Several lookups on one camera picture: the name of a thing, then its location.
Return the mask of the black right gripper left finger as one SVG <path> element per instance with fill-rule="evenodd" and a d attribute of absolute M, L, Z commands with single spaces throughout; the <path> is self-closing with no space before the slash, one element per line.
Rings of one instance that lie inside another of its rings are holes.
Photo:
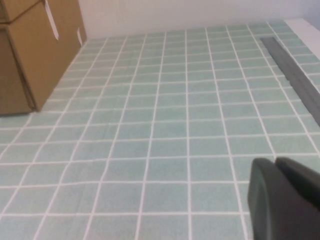
<path fill-rule="evenodd" d="M 266 158 L 255 158 L 251 165 L 247 203 L 253 231 L 253 239 L 270 240 L 271 196 L 280 188 L 283 180 L 279 169 Z"/>

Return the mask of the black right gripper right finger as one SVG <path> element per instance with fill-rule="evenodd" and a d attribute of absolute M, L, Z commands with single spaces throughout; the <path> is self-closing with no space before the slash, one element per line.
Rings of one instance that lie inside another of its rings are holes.
<path fill-rule="evenodd" d="M 320 174 L 288 157 L 278 157 L 275 165 L 293 188 L 285 223 L 288 240 L 320 238 Z"/>

